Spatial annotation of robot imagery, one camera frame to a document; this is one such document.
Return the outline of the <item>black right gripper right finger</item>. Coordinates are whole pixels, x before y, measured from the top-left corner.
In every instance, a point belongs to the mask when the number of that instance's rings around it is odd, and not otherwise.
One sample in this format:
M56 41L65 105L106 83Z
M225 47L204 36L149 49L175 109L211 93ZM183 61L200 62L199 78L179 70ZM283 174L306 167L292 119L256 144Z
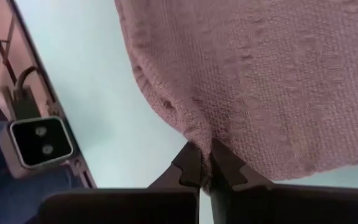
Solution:
M213 167L220 171L228 186L234 191L239 192L256 186L273 184L217 139L212 141L211 160Z

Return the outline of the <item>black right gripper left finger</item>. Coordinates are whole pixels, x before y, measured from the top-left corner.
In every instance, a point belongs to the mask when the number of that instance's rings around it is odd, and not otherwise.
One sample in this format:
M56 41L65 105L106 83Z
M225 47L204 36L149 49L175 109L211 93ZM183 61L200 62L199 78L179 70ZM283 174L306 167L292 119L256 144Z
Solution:
M149 188L200 188L201 150L192 142L187 142L168 169Z

